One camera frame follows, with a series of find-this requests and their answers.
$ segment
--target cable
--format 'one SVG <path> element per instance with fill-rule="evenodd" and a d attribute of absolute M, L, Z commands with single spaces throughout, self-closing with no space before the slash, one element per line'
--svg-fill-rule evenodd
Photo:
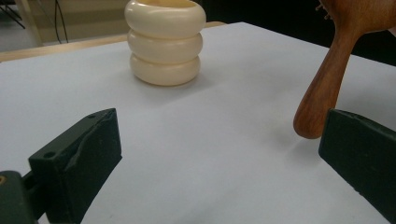
<path fill-rule="evenodd" d="M 67 37 L 67 32 L 66 32 L 66 26 L 64 24 L 64 15 L 62 13 L 61 6 L 59 5 L 59 1 L 58 0 L 55 0 L 55 33 L 56 33 L 56 37 L 58 38 L 59 43 L 62 44 L 61 38 L 59 37 L 59 33 L 58 33 L 58 24 L 57 24 L 58 9 L 59 9 L 59 14 L 61 15 L 62 25 L 64 27 L 64 36 L 65 36 L 65 39 L 66 39 L 66 43 L 69 43 L 69 39 Z"/>

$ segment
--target vase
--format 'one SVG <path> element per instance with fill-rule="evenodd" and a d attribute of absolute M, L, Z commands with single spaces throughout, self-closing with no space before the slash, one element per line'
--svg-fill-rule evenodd
<path fill-rule="evenodd" d="M 131 70 L 143 81 L 175 86 L 194 79 L 201 67 L 200 34 L 206 16 L 189 0 L 131 0 L 125 7 L 131 30 Z"/>

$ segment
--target white tabletop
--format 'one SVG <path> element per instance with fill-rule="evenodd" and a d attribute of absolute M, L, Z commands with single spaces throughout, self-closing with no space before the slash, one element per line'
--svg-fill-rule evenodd
<path fill-rule="evenodd" d="M 0 170 L 26 174 L 115 107 L 123 159 L 83 223 L 388 223 L 292 129 L 327 49 L 246 23 L 202 35 L 200 74 L 172 88 L 134 77 L 126 42 L 0 63 Z M 396 129 L 395 83 L 395 67 L 352 56 L 337 108 Z"/>

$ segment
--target wooden hairbrush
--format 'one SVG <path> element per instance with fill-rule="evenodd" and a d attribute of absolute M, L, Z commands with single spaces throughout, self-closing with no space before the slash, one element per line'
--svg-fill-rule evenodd
<path fill-rule="evenodd" d="M 367 33 L 396 26 L 396 0 L 319 0 L 335 25 L 335 34 L 323 63 L 294 116 L 294 130 L 302 137 L 322 135 L 327 112 L 334 108 L 349 56 Z"/>

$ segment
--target wooden handle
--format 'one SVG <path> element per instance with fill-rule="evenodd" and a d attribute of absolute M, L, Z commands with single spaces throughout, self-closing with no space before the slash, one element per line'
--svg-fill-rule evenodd
<path fill-rule="evenodd" d="M 321 137 L 327 112 L 335 107 L 349 55 L 358 38 L 348 32 L 335 31 L 329 52 L 295 114 L 293 126 L 300 136 Z"/>

